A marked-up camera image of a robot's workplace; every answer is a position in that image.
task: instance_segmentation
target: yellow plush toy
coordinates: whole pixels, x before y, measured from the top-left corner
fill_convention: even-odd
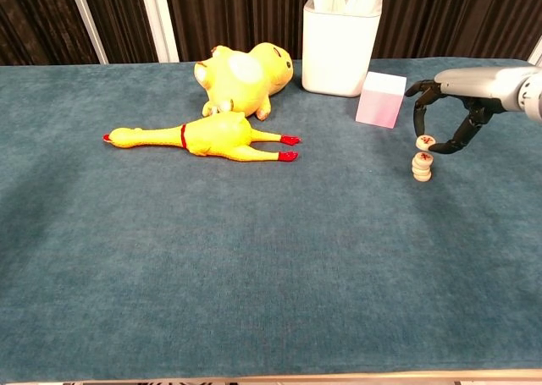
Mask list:
[[[209,98],[203,116],[232,111],[266,119],[271,112],[269,96],[281,91],[294,74],[290,54],[269,42],[256,45],[249,53],[217,46],[212,54],[194,67]]]
[[[253,141],[277,141],[293,146],[299,137],[253,129],[243,112],[216,113],[170,129],[114,129],[103,140],[119,148],[178,146],[194,155],[226,157],[235,161],[294,161],[298,153],[255,150]]]

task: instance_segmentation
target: white container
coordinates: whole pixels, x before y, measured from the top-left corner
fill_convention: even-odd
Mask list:
[[[301,83],[314,93],[359,96],[373,54],[380,14],[361,17],[303,8]]]

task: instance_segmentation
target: yellow rubber chicken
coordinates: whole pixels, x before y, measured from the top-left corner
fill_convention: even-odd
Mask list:
[[[281,91],[292,79],[290,54],[269,42],[249,53],[219,45],[212,57],[194,65],[197,82],[206,90],[203,116],[216,112],[256,113],[260,120],[271,112],[269,96]]]
[[[277,141],[293,146],[301,138],[253,129],[243,112],[221,112],[170,129],[114,129],[103,140],[118,148],[178,146],[198,156],[226,157],[235,161],[294,161],[294,151],[255,150],[253,141]]]

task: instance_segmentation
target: stuffed animal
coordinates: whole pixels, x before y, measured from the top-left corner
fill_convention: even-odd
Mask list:
[[[194,155],[226,157],[235,161],[294,161],[298,153],[259,151],[253,141],[277,141],[293,146],[301,138],[253,129],[243,112],[221,112],[170,129],[114,129],[103,140],[119,148],[178,146]]]
[[[203,116],[232,111],[266,119],[271,112],[269,96],[281,91],[294,74],[290,54],[269,42],[249,53],[219,45],[212,54],[194,66],[194,75],[209,99]]]

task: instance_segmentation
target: teal fabric surface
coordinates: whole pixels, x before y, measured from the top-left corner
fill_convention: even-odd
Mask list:
[[[429,79],[510,60],[375,60]],[[394,129],[301,88],[255,128],[295,162],[121,150],[199,118],[192,63],[0,68],[0,382],[542,368],[542,128],[495,115],[412,177]],[[448,139],[462,104],[429,107]],[[282,149],[277,143],[255,147]]]

